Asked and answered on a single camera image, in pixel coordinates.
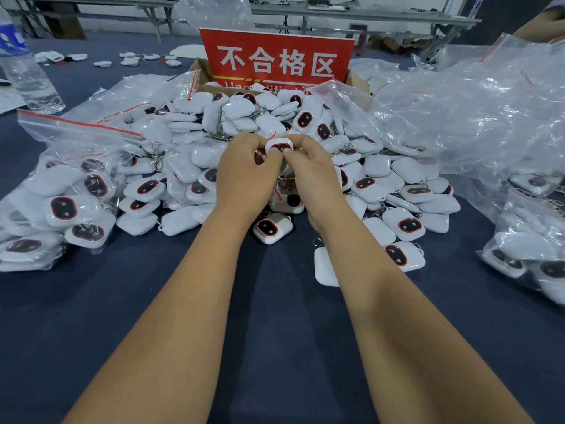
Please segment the person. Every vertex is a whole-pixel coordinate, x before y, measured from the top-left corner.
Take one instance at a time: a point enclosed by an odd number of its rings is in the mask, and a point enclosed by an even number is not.
[[[270,151],[261,165],[254,156],[265,138],[242,132],[230,142],[217,169],[215,209],[64,424],[207,421],[240,246],[271,196],[283,158],[328,248],[380,422],[532,423],[353,213],[328,152],[307,135],[288,138],[295,150]],[[202,264],[211,249],[213,264]]]
[[[565,0],[553,0],[534,19],[522,25],[516,37],[536,43],[548,43],[565,36]]]

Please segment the white wall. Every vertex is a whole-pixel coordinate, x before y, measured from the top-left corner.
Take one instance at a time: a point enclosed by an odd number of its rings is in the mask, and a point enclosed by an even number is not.
[[[332,3],[339,3],[345,0],[330,0]],[[442,10],[446,0],[359,0],[362,6],[374,6],[379,4],[381,6],[391,6],[396,8],[423,8],[431,9],[436,8]],[[456,14],[463,0],[450,0],[448,5],[448,13]],[[2,4],[6,8],[16,9],[18,5],[13,0],[2,0]],[[112,14],[120,16],[137,16],[145,17],[143,10],[136,9],[132,6],[89,6],[79,5],[83,13],[98,13],[98,14]],[[164,18],[163,9],[158,9],[157,16]],[[263,24],[282,24],[283,16],[258,16],[254,15],[257,23]],[[149,22],[124,22],[115,20],[99,20],[99,19],[80,19],[81,25],[85,30],[106,30],[106,31],[122,31],[130,33],[154,33],[155,29]],[[289,25],[300,25],[302,18],[292,16],[288,18]],[[326,27],[326,28],[348,28],[351,23],[354,24],[367,24],[369,30],[380,32],[405,32],[411,31],[419,34],[429,33],[429,24],[409,23],[409,22],[364,22],[364,21],[350,21],[350,20],[329,20],[327,18],[310,17],[308,19],[308,26],[311,27]],[[197,35],[198,33],[188,24],[174,24],[176,34],[182,35]],[[161,26],[163,34],[168,33],[166,26]]]

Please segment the sign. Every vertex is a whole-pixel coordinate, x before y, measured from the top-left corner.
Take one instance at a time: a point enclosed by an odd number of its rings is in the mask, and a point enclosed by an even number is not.
[[[345,81],[354,40],[200,28],[214,80],[224,87],[261,82],[274,92],[334,78]]]

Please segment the blue table surface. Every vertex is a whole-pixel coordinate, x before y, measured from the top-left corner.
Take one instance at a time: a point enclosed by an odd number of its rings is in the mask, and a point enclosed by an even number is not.
[[[85,62],[45,67],[69,108],[123,76],[172,73],[158,62],[123,67],[119,52],[167,54],[198,42],[164,37],[158,44],[150,34],[88,37],[29,41],[34,51],[89,55]],[[114,65],[96,68],[97,60]],[[182,69],[192,63],[182,62]],[[1,115],[0,125],[4,196],[32,170],[45,145],[25,133],[14,112]],[[493,225],[460,202],[447,234],[418,240],[427,264],[409,276],[536,422],[563,423],[565,314],[479,260],[474,251],[491,238]],[[341,292],[314,279],[318,235],[305,213],[293,221],[294,231],[274,245],[250,234],[244,240],[210,422],[377,422]],[[197,232],[166,237],[154,229],[132,237],[116,231],[97,256],[73,249],[51,271],[0,274],[0,422],[60,422]]]

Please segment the water bottle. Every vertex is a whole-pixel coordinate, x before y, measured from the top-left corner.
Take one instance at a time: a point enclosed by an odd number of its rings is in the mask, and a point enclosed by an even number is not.
[[[471,11],[469,12],[469,19],[475,19],[475,16],[477,16],[478,10],[481,8],[481,4],[483,4],[483,0],[475,0],[475,4],[473,4],[473,7],[471,8]]]
[[[0,67],[30,110],[43,114],[58,113],[65,108],[45,72],[33,59],[10,15],[0,6]]]

